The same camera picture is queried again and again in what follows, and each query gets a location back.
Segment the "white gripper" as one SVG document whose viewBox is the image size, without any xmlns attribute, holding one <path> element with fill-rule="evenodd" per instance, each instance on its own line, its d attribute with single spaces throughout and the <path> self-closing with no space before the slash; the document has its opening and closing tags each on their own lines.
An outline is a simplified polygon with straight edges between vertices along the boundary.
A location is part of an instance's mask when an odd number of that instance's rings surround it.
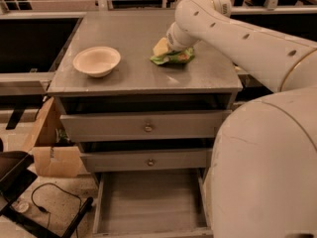
<svg viewBox="0 0 317 238">
<path fill-rule="evenodd" d="M 185 31 L 180 29 L 176 23 L 172 23 L 166 32 L 166 38 L 161 38 L 153 48 L 156 57 L 163 56 L 169 52 L 169 48 L 173 51 L 181 52 L 187 48 L 193 47 L 198 40 L 191 37 Z"/>
</svg>

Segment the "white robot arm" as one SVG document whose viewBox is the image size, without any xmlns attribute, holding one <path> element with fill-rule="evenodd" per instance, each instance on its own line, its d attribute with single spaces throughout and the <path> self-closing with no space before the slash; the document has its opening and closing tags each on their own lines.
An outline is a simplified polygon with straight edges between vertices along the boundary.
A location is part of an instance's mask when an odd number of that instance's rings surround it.
<svg viewBox="0 0 317 238">
<path fill-rule="evenodd" d="M 181 0 L 157 55 L 203 41 L 269 89 L 227 117 L 211 161 L 215 238 L 317 238 L 317 48 L 230 17 L 230 0 Z"/>
</svg>

